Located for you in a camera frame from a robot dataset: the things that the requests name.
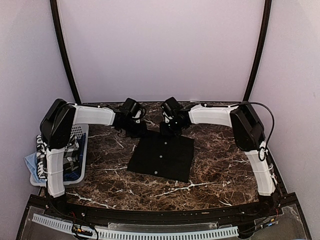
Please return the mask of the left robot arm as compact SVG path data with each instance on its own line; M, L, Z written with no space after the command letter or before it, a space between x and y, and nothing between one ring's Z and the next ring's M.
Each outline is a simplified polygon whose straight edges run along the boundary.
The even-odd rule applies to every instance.
M63 158L73 126L112 126L117 131L125 131L130 138L140 138L147 133L147 125L142 120L146 113L145 107L131 98L116 108L56 99L40 123L41 138L47 144L46 190L49 195L58 198L65 194Z

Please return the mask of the grey plastic laundry basket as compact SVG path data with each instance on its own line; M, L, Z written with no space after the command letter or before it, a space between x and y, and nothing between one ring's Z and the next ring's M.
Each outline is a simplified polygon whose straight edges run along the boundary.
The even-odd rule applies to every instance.
M65 186L80 183L85 176L86 152L88 145L89 126L75 125L63 153L63 184ZM48 175L46 162L47 144L41 135L36 136L36 152L24 158L30 172L30 183L33 186L44 187Z

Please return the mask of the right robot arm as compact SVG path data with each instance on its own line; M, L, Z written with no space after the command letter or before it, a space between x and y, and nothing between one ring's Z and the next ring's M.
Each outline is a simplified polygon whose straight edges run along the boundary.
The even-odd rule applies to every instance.
M259 196L270 197L277 188L273 165L267 160L270 138L265 136L264 125L253 106L252 102L213 106L191 103L184 106L171 97L161 104L164 120L160 123L160 132L167 136L179 136L191 125L230 127L236 146L250 162Z

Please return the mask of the black long sleeve shirt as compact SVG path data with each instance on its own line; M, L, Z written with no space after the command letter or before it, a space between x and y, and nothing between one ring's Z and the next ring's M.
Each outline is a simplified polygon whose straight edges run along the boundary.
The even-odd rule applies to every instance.
M188 183L195 140L184 136L163 136L148 131L141 137L127 170Z

